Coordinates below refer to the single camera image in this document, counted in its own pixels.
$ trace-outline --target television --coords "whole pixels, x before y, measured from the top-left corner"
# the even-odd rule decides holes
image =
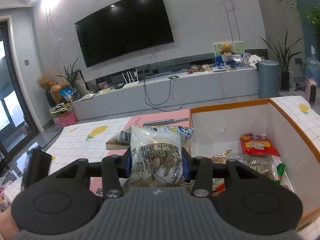
[[[121,0],[75,23],[87,67],[174,42],[163,0]]]

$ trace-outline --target black plant pot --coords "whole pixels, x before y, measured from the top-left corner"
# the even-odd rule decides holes
[[[289,91],[289,79],[290,79],[290,73],[282,71],[281,72],[281,89],[285,91]]]
[[[53,100],[52,95],[49,90],[45,91],[45,96],[47,97],[48,103],[50,107],[55,107],[57,103]]]

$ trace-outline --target white door frame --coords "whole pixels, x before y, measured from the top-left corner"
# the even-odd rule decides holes
[[[29,94],[27,92],[27,88],[26,85],[24,83],[23,77],[22,77],[22,73],[21,73],[21,69],[20,69],[20,65],[18,62],[18,57],[17,57],[17,51],[16,51],[16,47],[14,44],[14,35],[13,35],[13,27],[12,27],[12,16],[11,15],[5,15],[5,16],[0,16],[0,22],[6,21],[8,23],[8,31],[9,31],[9,39],[10,39],[10,49],[11,49],[11,53],[12,53],[12,58],[13,58],[13,65],[14,68],[16,70],[16,74],[18,77],[18,81],[20,84],[20,88],[22,90],[22,94],[23,97],[27,103],[27,106],[29,108],[29,111],[31,113],[31,116],[36,124],[36,126],[38,127],[39,132],[43,132],[44,129],[39,121],[39,118],[36,114],[35,109],[33,108],[33,105],[31,103]]]

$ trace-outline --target metal bolt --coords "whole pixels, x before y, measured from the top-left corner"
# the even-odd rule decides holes
[[[111,189],[107,191],[106,196],[108,198],[117,198],[121,196],[121,191],[117,189]]]
[[[203,188],[199,188],[193,192],[193,195],[196,197],[207,197],[209,195],[209,191]]]

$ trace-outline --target barcode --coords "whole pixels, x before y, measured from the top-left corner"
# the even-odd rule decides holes
[[[120,142],[130,142],[131,139],[131,133],[121,131],[119,135],[119,141]]]

